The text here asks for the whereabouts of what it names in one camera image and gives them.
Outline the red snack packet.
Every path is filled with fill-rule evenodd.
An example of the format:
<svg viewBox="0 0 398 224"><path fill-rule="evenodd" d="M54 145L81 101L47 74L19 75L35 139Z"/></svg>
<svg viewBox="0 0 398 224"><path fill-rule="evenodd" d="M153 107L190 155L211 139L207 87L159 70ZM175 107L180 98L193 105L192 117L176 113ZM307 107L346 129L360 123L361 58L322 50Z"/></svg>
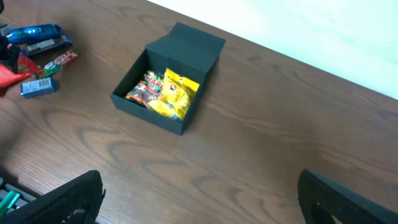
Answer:
<svg viewBox="0 0 398 224"><path fill-rule="evenodd" d="M20 53L17 60L17 72L12 70L10 65L1 63L1 89L8 88L16 83L30 78L33 74L38 73L40 66L32 61L29 57Z"/></svg>

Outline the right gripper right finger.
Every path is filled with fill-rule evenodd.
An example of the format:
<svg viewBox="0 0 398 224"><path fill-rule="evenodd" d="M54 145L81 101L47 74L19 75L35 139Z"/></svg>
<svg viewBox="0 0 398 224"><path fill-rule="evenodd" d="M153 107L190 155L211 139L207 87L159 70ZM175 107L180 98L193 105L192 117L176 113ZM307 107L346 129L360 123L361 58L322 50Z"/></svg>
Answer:
<svg viewBox="0 0 398 224"><path fill-rule="evenodd" d="M397 223L397 213L323 174L304 169L297 183L298 202L306 224Z"/></svg>

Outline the black gift box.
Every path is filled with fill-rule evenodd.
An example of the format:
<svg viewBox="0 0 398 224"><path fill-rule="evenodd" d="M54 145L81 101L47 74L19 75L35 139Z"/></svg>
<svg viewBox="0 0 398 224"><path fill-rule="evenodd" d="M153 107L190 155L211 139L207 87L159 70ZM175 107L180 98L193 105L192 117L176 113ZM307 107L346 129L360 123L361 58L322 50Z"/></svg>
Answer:
<svg viewBox="0 0 398 224"><path fill-rule="evenodd" d="M112 92L111 100L114 106L172 133L183 134L195 114L208 74L218 60L224 43L225 40L222 38L177 22L167 35L145 46L144 51ZM124 98L142 80L146 71L163 73L168 68L199 84L182 121L174 121Z"/></svg>

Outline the blue biscuit bar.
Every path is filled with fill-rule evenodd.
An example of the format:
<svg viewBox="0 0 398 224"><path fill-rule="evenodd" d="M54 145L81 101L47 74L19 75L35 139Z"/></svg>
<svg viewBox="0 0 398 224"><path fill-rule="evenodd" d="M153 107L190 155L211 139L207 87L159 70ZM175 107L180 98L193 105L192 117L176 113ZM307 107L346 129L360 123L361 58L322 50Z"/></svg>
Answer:
<svg viewBox="0 0 398 224"><path fill-rule="evenodd" d="M58 38L61 33L62 28L56 24L42 24L11 29L6 37L10 44L26 44Z"/></svg>

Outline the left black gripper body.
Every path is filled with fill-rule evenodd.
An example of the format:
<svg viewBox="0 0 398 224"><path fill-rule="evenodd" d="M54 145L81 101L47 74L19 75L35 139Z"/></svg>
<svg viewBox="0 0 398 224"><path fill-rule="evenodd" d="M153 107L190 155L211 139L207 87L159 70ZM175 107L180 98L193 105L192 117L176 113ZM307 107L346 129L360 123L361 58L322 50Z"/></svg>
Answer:
<svg viewBox="0 0 398 224"><path fill-rule="evenodd" d="M8 24L1 23L1 63L8 66L13 73L18 73L18 59L21 48L9 43L11 29Z"/></svg>

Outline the black Haribo gummy bag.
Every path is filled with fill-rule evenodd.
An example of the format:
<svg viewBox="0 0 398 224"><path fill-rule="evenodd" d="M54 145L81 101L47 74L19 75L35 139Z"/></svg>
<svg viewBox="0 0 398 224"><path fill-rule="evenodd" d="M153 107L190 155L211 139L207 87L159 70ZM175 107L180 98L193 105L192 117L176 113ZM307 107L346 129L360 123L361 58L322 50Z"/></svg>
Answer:
<svg viewBox="0 0 398 224"><path fill-rule="evenodd" d="M142 80L124 98L146 108L149 102L162 96L163 84L164 74L148 70Z"/></svg>

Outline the yellow snack packet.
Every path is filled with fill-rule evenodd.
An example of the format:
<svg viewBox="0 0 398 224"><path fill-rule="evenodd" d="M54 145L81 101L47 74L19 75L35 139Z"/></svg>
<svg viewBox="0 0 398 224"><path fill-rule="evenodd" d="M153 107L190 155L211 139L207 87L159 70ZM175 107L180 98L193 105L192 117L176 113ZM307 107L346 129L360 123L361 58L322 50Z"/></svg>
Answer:
<svg viewBox="0 0 398 224"><path fill-rule="evenodd" d="M151 100L148 107L162 116L182 122L199 87L199 83L167 68L161 97Z"/></svg>

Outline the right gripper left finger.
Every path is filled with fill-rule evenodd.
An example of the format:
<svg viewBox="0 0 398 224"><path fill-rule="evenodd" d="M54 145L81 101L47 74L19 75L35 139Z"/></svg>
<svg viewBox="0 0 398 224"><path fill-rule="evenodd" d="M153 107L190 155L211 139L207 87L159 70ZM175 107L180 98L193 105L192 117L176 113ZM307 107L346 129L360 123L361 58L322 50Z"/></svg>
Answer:
<svg viewBox="0 0 398 224"><path fill-rule="evenodd" d="M97 170L89 170L44 195L1 177L1 200L11 191L19 198L1 215L1 223L96 224L106 194Z"/></svg>

